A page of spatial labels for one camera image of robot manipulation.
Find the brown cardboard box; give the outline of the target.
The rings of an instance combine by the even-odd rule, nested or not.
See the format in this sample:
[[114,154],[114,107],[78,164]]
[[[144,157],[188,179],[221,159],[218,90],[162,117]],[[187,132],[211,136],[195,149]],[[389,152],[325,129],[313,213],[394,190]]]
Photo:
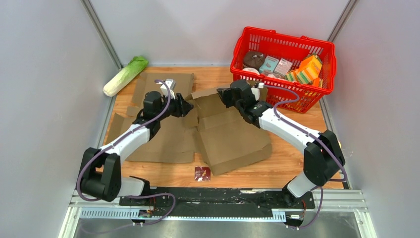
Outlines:
[[198,151],[213,175],[218,176],[271,156],[269,133],[245,122],[234,107],[227,108],[216,88],[193,92],[186,101],[194,108],[185,117],[185,123],[196,127]]

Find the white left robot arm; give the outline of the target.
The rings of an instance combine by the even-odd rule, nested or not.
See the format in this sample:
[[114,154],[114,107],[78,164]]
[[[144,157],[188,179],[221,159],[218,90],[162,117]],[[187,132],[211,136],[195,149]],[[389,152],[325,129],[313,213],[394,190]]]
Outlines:
[[124,178],[121,164],[155,137],[163,119],[185,117],[193,107],[180,93],[171,96],[148,92],[143,108],[124,133],[105,146],[85,150],[76,182],[78,195],[85,201],[107,202],[129,197],[140,206],[147,205],[152,197],[146,189],[148,182],[137,177]]

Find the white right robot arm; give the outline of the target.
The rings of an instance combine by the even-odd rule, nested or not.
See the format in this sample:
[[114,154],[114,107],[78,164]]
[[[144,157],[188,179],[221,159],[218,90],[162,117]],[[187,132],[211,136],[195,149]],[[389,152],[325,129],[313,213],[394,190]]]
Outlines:
[[235,107],[244,121],[277,135],[302,152],[303,171],[283,187],[283,203],[296,207],[303,195],[334,181],[333,176],[339,171],[343,174],[340,182],[346,181],[345,159],[336,134],[331,130],[320,132],[288,118],[277,109],[285,101],[271,105],[260,100],[260,91],[264,88],[274,86],[262,82],[252,86],[241,79],[216,91],[222,103],[227,108]]

